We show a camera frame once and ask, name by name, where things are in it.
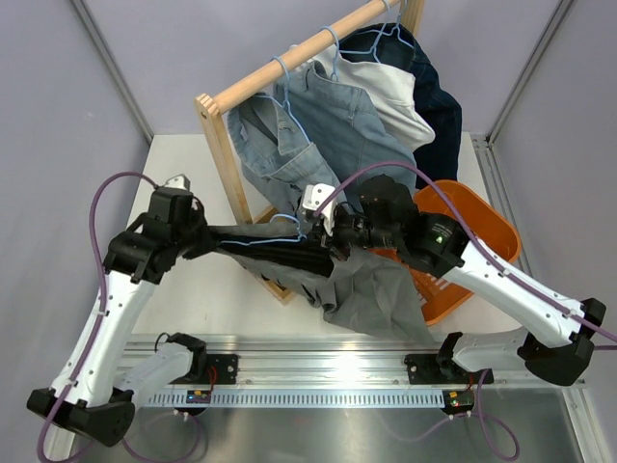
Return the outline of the blue wire hanger with skirt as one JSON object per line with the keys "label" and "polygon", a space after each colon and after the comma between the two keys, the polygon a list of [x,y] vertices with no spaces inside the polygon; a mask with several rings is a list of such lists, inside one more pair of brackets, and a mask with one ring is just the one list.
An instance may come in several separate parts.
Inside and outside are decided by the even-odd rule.
{"label": "blue wire hanger with skirt", "polygon": [[295,216],[275,214],[267,223],[236,226],[211,226],[221,244],[258,246],[297,244],[307,238],[303,223]]}

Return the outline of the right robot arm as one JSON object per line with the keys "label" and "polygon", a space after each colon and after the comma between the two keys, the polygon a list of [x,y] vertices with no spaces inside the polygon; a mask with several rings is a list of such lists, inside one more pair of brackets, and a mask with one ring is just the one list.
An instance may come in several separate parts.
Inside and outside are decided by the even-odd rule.
{"label": "right robot arm", "polygon": [[553,385],[571,386],[586,371],[596,349],[592,338],[604,321],[603,303],[578,301],[538,283],[462,220],[419,209],[408,188],[391,177],[362,184],[360,213],[346,212],[337,192],[318,183],[302,199],[323,246],[341,255],[354,248],[392,250],[411,269],[469,290],[520,325],[501,333],[450,333],[437,353],[408,355],[412,383],[466,384],[495,369],[526,369]]}

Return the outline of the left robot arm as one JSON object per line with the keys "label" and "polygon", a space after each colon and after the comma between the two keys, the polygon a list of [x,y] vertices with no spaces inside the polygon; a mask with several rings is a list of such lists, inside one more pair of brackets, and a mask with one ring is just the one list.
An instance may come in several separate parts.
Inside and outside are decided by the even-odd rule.
{"label": "left robot arm", "polygon": [[177,259],[211,249],[203,206],[186,188],[160,186],[148,210],[109,244],[103,285],[61,373],[30,393],[27,408],[56,425],[112,447],[136,411],[175,380],[202,381],[208,372],[206,344],[176,333],[124,375],[117,369],[140,313]]}

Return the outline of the grey pleated skirt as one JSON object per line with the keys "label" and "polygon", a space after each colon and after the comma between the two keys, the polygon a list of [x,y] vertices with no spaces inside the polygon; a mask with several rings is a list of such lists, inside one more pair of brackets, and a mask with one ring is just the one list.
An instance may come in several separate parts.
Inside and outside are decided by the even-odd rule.
{"label": "grey pleated skirt", "polygon": [[328,323],[382,339],[434,342],[410,272],[391,259],[354,249],[347,260],[338,260],[307,239],[258,246],[220,243],[217,252],[306,298],[323,310]]}

